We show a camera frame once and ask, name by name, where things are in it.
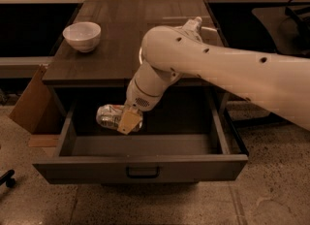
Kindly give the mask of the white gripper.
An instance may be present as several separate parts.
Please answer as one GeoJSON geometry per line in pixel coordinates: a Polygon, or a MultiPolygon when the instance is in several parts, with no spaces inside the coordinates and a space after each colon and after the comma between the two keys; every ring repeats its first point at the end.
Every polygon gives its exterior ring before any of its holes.
{"type": "Polygon", "coordinates": [[[124,108],[117,131],[128,135],[131,132],[138,132],[142,125],[142,112],[149,112],[159,103],[161,97],[152,97],[143,93],[134,80],[131,80],[127,91],[124,108]]]}

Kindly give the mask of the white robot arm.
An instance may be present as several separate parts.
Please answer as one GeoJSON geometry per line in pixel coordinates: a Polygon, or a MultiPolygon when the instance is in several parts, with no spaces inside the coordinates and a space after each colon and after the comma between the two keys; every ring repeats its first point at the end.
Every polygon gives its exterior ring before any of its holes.
{"type": "Polygon", "coordinates": [[[143,63],[125,104],[152,110],[182,74],[222,89],[310,129],[310,60],[207,45],[196,32],[168,26],[150,29],[141,42],[143,63]]]}

